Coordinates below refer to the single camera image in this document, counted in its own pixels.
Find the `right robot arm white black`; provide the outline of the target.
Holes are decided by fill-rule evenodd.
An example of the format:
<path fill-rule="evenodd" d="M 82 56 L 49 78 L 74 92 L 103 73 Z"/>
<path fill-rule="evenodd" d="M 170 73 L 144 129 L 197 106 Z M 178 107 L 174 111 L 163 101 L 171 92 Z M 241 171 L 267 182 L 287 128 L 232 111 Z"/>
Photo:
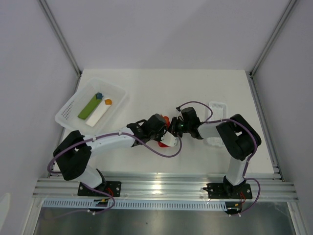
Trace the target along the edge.
<path fill-rule="evenodd" d="M 240 114 L 221 120 L 200 121 L 195 109 L 188 107 L 181 110 L 181 116 L 172 118 L 169 132 L 176 137 L 188 133 L 198 140 L 221 138 L 231 155 L 227 174 L 223 178 L 222 193 L 232 198 L 241 192 L 246 184 L 249 161 L 262 141 Z"/>

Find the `orange plastic spoon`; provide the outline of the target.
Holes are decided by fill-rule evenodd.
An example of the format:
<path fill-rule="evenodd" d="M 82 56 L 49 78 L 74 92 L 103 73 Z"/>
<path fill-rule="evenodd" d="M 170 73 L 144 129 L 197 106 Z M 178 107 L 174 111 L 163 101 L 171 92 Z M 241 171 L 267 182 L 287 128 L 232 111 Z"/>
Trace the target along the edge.
<path fill-rule="evenodd" d="M 167 124 L 170 123 L 170 120 L 169 120 L 169 118 L 168 118 L 167 116 L 164 116 L 164 119 L 165 119 L 165 121 L 166 121 Z"/>

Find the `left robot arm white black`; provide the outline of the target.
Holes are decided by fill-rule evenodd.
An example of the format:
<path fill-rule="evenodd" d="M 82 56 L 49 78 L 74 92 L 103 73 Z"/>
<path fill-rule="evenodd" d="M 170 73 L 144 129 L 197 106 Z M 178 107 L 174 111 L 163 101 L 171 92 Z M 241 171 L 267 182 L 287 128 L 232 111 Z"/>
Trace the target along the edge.
<path fill-rule="evenodd" d="M 130 123 L 120 130 L 100 136 L 84 136 L 72 131 L 54 150 L 56 163 L 66 181 L 78 180 L 89 186 L 96 196 L 106 191 L 107 181 L 100 170 L 88 166 L 91 157 L 116 148 L 128 148 L 157 141 L 168 147 L 177 145 L 177 139 L 168 131 L 165 117 L 152 115 L 148 120 Z"/>

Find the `red paper napkin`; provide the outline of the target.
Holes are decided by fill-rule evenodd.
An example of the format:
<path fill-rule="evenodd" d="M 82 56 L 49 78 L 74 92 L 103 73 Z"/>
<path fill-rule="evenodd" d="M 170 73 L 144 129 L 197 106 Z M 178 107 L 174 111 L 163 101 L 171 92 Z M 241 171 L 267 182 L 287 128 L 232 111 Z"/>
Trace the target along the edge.
<path fill-rule="evenodd" d="M 162 143 L 162 142 L 158 142 L 158 145 L 159 145 L 159 147 L 161 147 L 161 148 L 167 148 L 167 147 L 169 147 L 168 145 L 166 145 L 166 144 L 164 144 L 164 143 Z"/>

